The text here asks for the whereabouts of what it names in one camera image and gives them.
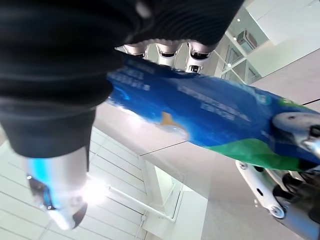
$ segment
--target blue plastic bag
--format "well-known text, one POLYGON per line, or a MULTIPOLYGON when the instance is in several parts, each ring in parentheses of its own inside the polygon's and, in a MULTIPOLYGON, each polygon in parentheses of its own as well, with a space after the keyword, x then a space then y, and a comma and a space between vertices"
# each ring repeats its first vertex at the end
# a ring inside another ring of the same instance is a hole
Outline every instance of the blue plastic bag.
POLYGON ((107 75, 114 86, 109 103, 242 162, 293 171, 300 170, 299 159, 319 163, 313 154, 276 139, 271 125, 282 112, 315 111, 245 84, 124 58, 125 66, 107 75))

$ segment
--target white ceiling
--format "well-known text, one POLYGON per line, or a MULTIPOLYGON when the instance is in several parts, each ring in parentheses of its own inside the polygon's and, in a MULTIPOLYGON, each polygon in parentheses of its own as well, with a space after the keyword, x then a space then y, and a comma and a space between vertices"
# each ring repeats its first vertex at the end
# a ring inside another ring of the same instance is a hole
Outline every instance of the white ceiling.
POLYGON ((320 27, 318 0, 254 0, 246 9, 274 45, 320 27))

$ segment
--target white wall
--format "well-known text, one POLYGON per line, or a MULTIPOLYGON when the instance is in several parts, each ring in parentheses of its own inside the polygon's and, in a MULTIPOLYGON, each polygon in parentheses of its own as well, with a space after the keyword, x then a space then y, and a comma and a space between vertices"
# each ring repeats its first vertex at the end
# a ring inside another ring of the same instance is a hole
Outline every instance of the white wall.
POLYGON ((148 240, 200 240, 206 208, 206 198, 194 191, 184 191, 175 223, 148 215, 143 228, 155 235, 148 240))
MULTIPOLYGON (((113 187, 147 201, 138 155, 93 129, 90 174, 113 187)), ((28 189, 21 157, 5 142, 0 147, 0 239, 1 240, 134 240, 144 210, 111 195, 98 206, 90 206, 73 231, 61 231, 37 208, 28 189)), ((138 240, 146 231, 141 229, 138 240)))
POLYGON ((208 201, 201 240, 302 240, 253 204, 208 201))
POLYGON ((254 87, 272 92, 298 104, 320 98, 320 50, 279 69, 253 83, 254 87))
POLYGON ((319 1, 255 0, 246 9, 270 39, 247 58, 262 77, 320 48, 319 1))

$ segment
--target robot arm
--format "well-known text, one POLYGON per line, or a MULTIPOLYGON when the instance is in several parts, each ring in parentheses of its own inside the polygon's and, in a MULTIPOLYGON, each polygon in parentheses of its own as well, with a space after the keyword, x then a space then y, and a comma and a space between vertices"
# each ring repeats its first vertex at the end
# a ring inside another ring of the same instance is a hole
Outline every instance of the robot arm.
MULTIPOLYGON (((285 112, 272 124, 285 140, 319 158, 320 118, 317 114, 285 112)), ((306 240, 320 238, 320 171, 285 172, 236 161, 236 166, 261 206, 306 240)))
MULTIPOLYGON (((126 44, 130 52, 134 44, 155 39, 190 39, 214 46, 242 3, 0 3, 0 123, 13 150, 26 157, 25 171, 35 199, 61 228, 75 228, 86 212, 80 191, 89 170, 95 108, 113 90, 106 73, 123 64, 115 47, 126 44)), ((158 45, 158 49, 162 57, 170 58, 179 45, 168 51, 158 45)), ((135 51, 145 52, 145 46, 135 51)))

